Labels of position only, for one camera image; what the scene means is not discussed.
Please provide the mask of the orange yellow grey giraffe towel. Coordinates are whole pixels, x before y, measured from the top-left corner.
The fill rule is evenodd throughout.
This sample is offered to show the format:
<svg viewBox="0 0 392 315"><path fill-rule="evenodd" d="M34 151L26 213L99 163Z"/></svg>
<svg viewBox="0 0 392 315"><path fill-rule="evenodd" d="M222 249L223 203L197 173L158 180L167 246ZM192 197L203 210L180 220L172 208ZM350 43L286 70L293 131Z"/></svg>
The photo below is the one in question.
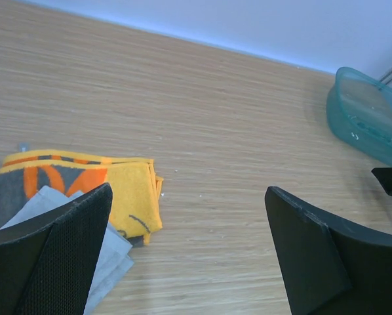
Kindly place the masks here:
<svg viewBox="0 0 392 315"><path fill-rule="evenodd" d="M8 155L0 168L0 228L44 186L66 197L103 183L113 191L109 222L133 246L147 245L162 229L159 210L163 178L152 159L104 157L63 150Z"/></svg>

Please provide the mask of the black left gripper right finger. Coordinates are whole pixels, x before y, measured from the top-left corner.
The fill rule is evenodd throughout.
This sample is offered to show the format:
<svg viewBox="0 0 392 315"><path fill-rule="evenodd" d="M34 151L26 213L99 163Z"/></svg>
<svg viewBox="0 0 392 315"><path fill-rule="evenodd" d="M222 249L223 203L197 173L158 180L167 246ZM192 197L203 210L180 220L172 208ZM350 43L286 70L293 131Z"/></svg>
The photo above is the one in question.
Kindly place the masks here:
<svg viewBox="0 0 392 315"><path fill-rule="evenodd" d="M265 209L292 314L392 314L392 234L276 186Z"/></svg>

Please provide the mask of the light grey panda towel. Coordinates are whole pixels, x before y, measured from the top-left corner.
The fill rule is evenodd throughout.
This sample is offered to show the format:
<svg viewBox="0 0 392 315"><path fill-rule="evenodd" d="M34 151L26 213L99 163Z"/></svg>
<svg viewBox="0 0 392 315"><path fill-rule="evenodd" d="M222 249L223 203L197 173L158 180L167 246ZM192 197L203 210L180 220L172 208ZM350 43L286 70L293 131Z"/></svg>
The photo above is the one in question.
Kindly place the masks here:
<svg viewBox="0 0 392 315"><path fill-rule="evenodd" d="M49 186L44 186L3 225L3 228L8 228L46 213L82 195L83 192L79 190L67 197ZM117 285L134 264L128 255L131 248L131 243L124 239L111 224L108 224L88 293L84 310L85 314L92 314L102 299Z"/></svg>

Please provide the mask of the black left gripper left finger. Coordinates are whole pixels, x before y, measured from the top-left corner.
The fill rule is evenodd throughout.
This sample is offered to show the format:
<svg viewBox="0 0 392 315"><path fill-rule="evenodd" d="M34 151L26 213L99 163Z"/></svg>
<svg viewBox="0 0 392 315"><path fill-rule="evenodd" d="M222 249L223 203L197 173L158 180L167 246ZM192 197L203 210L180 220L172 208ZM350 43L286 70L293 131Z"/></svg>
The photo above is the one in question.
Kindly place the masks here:
<svg viewBox="0 0 392 315"><path fill-rule="evenodd" d="M90 192L0 230L0 314L82 314L111 211Z"/></svg>

